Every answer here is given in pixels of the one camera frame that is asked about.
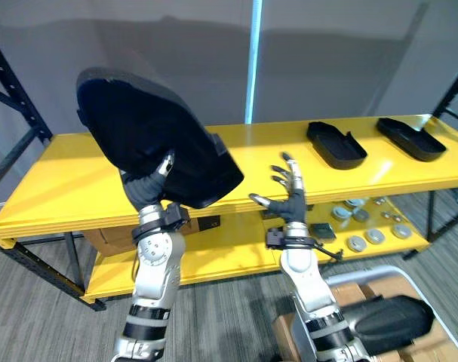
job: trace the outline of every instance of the gray wall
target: gray wall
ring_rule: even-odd
[[[265,0],[254,120],[431,112],[458,70],[458,0]]]
[[[203,124],[237,123],[244,119],[247,87],[248,4],[5,0],[0,2],[0,48],[53,133],[86,131],[76,115],[75,83],[89,66],[163,82]],[[26,130],[16,116],[0,105],[0,160]],[[26,157],[29,167],[38,156]],[[1,184],[0,201],[26,169],[17,165]]]
[[[0,47],[54,133],[85,131],[75,80],[93,65],[164,82],[203,124],[242,123],[251,4],[3,0]],[[431,112],[458,70],[458,0],[265,0],[262,30],[256,122]],[[25,129],[0,106],[0,159]]]

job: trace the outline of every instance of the cardboard box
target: cardboard box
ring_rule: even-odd
[[[354,290],[354,286],[349,285],[348,289]],[[272,323],[272,331],[274,332],[281,357],[285,360],[300,362],[299,352],[290,334],[290,327],[294,317],[294,313],[280,315]],[[373,362],[401,362],[401,358],[397,351],[391,351],[374,357]]]
[[[365,300],[361,288],[356,283],[347,283],[341,286],[331,288],[331,292],[340,306],[357,303]]]
[[[378,354],[373,357],[373,362],[400,362],[400,354],[398,351],[386,352],[383,354]]]
[[[447,341],[413,354],[401,352],[401,357],[404,362],[458,362],[458,348],[451,341]]]
[[[184,235],[202,232],[220,226],[220,216],[206,216],[191,219],[187,224],[182,226],[180,232]],[[111,256],[124,253],[125,251],[135,248],[131,231],[137,225],[116,226],[114,228],[103,228],[94,230],[84,230],[83,234],[86,239],[98,250],[103,256]]]
[[[279,315],[272,322],[272,331],[274,332],[281,357],[285,360],[300,362],[301,359],[297,352],[296,344],[290,334],[290,327],[292,326],[294,316],[294,313]]]
[[[413,341],[412,345],[401,349],[403,354],[414,354],[423,349],[434,348],[436,345],[448,341],[448,335],[437,320],[433,321],[432,329],[424,336]]]
[[[420,299],[410,282],[400,276],[371,281],[366,285],[360,285],[360,288],[367,299],[374,296],[384,296],[385,298],[411,296]]]

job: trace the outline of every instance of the lower shelf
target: lower shelf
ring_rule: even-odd
[[[330,216],[331,209],[341,203],[317,204],[308,212],[308,223],[329,222],[337,239],[326,243],[329,251],[343,249],[344,259],[357,259],[404,250],[422,250],[429,243],[408,221],[403,223],[411,228],[413,235],[407,239],[398,239],[391,233],[396,222],[381,216],[383,211],[391,214],[401,212],[389,201],[376,205],[368,200],[364,209],[370,214],[367,222],[353,219],[337,222]],[[280,251],[267,250],[265,245],[266,230],[282,225],[281,219],[262,220],[259,212],[237,213],[221,216],[221,226],[186,236],[186,252],[182,258],[181,284],[270,272],[279,269]],[[366,250],[356,253],[348,249],[346,239],[350,236],[362,236],[367,229],[379,229],[386,240],[379,245],[367,243]],[[320,262],[330,261],[330,257],[318,253]],[[86,294],[86,302],[96,298],[129,294],[134,288],[134,269],[136,268],[136,250],[114,256],[104,257],[98,253],[91,274]]]

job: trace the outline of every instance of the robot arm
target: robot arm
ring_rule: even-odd
[[[188,221],[185,209],[170,204],[163,210],[159,203],[161,187],[173,162],[174,155],[169,153],[151,176],[121,176],[129,200],[139,210],[140,226],[133,236],[140,267],[112,362],[152,362],[164,353],[165,330],[180,285],[180,260],[185,251],[183,236],[174,231]]]
[[[257,194],[249,196],[286,222],[281,248],[282,271],[294,286],[296,308],[303,318],[319,362],[369,361],[363,344],[352,335],[340,313],[329,286],[319,273],[314,239],[306,225],[306,199],[303,178],[297,162],[282,154],[290,171],[272,166],[284,179],[273,176],[289,194],[286,201],[273,201]]]

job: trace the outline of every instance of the floor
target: floor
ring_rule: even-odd
[[[423,230],[427,198],[392,199]],[[437,225],[457,208],[449,192],[439,192]],[[83,239],[76,245],[89,269],[95,252]],[[71,275],[64,243],[29,249]],[[381,264],[407,271],[458,338],[458,226],[411,261],[394,255],[345,262],[324,275]],[[288,291],[279,273],[182,287],[162,361],[269,362],[278,353],[271,323],[294,309]],[[130,303],[127,297],[108,299],[106,311],[92,312],[0,253],[0,361],[109,361]]]

